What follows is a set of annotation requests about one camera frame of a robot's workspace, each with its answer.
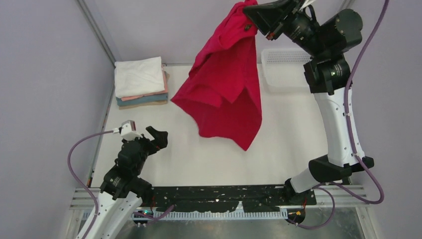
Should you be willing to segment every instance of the cloth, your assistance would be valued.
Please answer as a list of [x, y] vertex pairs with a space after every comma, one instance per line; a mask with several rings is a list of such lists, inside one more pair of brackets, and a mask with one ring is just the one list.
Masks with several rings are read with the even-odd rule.
[[238, 2], [196, 56], [171, 99], [192, 116], [202, 137], [225, 137], [247, 150], [262, 122], [256, 66], [257, 28], [243, 14], [255, 0]]
[[115, 62], [114, 65], [116, 97], [138, 96], [164, 90], [161, 57]]
[[122, 101], [120, 98], [116, 97], [117, 105], [118, 106], [132, 106], [132, 105], [138, 105], [142, 103], [148, 103], [148, 102], [154, 102], [154, 101], [167, 101], [169, 98], [168, 93], [164, 94], [156, 94], [151, 96], [144, 96], [142, 98], [130, 100], [130, 101]]
[[163, 93], [168, 93], [169, 92], [169, 88], [167, 86], [167, 81], [169, 80], [170, 75], [163, 71], [163, 78], [164, 78], [164, 90], [157, 92], [157, 93], [150, 93], [150, 94], [143, 94], [143, 95], [139, 95], [139, 96], [129, 96], [129, 97], [122, 97], [121, 100], [122, 101], [130, 101], [130, 100], [134, 100], [134, 99], [138, 99], [144, 96], [151, 96], [151, 95], [156, 95], [156, 94], [163, 94]]
[[168, 101], [153, 101], [153, 102], [141, 103], [141, 104], [131, 105], [131, 106], [119, 106], [119, 110], [131, 109], [131, 108], [140, 107], [140, 106], [160, 106], [160, 105], [165, 105], [167, 103]]

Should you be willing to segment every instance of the gray wall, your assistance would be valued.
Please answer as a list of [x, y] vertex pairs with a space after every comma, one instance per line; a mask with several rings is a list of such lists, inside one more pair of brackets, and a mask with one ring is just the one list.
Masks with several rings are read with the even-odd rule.
[[[384, 0], [357, 0], [365, 38]], [[390, 7], [355, 75], [353, 103], [357, 130], [386, 198], [374, 206], [388, 239], [421, 238], [422, 215], [422, 41], [420, 0], [390, 1]], [[348, 54], [353, 64], [359, 49]], [[355, 178], [371, 195], [378, 192], [364, 173]]]
[[[86, 0], [117, 60], [161, 56], [165, 63], [192, 64], [195, 56], [242, 0]], [[259, 0], [259, 3], [274, 0]], [[315, 2], [317, 19], [326, 21], [343, 0]], [[264, 48], [297, 47], [288, 38], [256, 37], [258, 61]]]
[[[73, 0], [0, 1], [0, 32], [1, 238], [58, 238], [67, 153], [100, 130], [113, 66]], [[95, 143], [73, 158], [85, 179]]]

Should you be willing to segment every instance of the red cloth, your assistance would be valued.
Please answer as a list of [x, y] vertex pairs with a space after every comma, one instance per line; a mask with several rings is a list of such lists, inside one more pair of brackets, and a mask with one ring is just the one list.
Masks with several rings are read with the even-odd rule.
[[225, 137], [247, 150], [262, 122], [255, 35], [243, 14], [246, 0], [234, 5], [195, 59], [171, 99], [191, 115], [202, 137]]

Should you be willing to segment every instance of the white table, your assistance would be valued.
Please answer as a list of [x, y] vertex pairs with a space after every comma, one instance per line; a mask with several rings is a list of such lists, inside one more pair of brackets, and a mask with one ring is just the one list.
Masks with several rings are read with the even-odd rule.
[[[191, 66], [171, 66], [172, 97]], [[194, 120], [172, 102], [119, 110], [113, 99], [106, 130], [134, 120], [147, 137], [147, 126], [169, 132], [167, 148], [148, 157], [140, 177], [153, 186], [283, 184], [327, 154], [322, 118], [312, 94], [271, 94], [260, 75], [262, 126], [247, 152], [225, 138], [202, 138]], [[103, 137], [92, 187], [99, 187], [121, 147], [119, 135]]]

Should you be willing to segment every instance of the white plastic basket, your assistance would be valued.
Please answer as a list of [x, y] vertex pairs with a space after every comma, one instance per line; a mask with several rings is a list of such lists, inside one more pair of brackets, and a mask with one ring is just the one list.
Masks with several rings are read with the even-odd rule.
[[310, 55], [301, 49], [264, 49], [262, 68], [268, 89], [272, 93], [310, 92], [303, 65]]

